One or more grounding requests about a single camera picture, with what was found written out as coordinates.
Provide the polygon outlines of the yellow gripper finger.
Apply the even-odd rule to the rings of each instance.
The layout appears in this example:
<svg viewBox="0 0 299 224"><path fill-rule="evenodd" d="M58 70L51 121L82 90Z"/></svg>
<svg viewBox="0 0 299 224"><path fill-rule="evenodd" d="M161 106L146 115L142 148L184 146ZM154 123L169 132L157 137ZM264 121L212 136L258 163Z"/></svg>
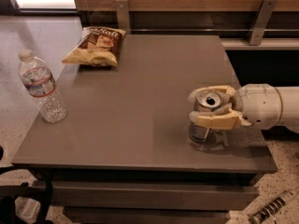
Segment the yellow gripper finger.
<svg viewBox="0 0 299 224"><path fill-rule="evenodd" d="M204 87L204 88L200 88L200 89L196 89L196 90L192 91L188 96L188 101L190 103L194 103L195 98L199 94L200 91L219 91L221 93L225 93L225 94L229 95L230 97L232 97L236 93L236 90L229 85L208 86L208 87Z"/></svg>
<svg viewBox="0 0 299 224"><path fill-rule="evenodd" d="M252 123L244 119L239 111L229 109L226 114L217 115L213 112L193 111L189 114L190 121L196 126L213 130L232 130L243 126L251 126Z"/></svg>

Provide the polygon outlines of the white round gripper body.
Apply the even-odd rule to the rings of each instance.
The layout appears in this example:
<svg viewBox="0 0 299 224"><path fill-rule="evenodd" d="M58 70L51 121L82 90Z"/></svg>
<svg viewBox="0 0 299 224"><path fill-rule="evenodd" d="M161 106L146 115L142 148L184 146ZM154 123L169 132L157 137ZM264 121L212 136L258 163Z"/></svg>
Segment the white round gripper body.
<svg viewBox="0 0 299 224"><path fill-rule="evenodd" d="M233 110L241 113L241 124L268 130L278 124L282 102L278 91L268 84L248 84L233 96Z"/></svg>

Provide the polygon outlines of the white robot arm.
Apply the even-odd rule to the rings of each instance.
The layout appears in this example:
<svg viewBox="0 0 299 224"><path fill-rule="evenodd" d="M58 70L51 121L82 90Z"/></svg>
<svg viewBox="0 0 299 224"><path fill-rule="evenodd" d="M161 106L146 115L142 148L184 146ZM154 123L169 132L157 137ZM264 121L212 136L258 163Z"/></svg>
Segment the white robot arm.
<svg viewBox="0 0 299 224"><path fill-rule="evenodd" d="M194 104L189 118L197 127L269 130L283 126L295 133L299 130L298 87L248 84L235 90L228 85L209 86L192 91L188 101Z"/></svg>

